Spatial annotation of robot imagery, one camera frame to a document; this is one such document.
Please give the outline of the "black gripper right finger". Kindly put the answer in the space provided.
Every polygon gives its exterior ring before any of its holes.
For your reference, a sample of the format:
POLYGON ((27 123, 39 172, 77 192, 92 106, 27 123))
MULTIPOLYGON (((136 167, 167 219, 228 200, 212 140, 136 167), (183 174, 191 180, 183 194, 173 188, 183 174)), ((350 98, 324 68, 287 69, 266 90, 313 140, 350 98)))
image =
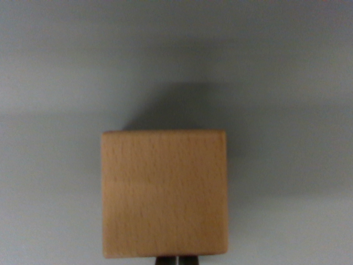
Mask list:
POLYGON ((199 265, 198 256, 179 256, 178 265, 199 265))

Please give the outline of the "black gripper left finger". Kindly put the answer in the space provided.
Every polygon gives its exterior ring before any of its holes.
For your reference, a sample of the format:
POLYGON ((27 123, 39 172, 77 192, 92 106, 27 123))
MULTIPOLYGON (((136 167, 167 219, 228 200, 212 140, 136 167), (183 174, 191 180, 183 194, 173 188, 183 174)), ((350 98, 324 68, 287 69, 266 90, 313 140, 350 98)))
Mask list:
POLYGON ((170 257, 157 257, 155 260, 155 265, 176 265, 177 258, 175 256, 170 257))

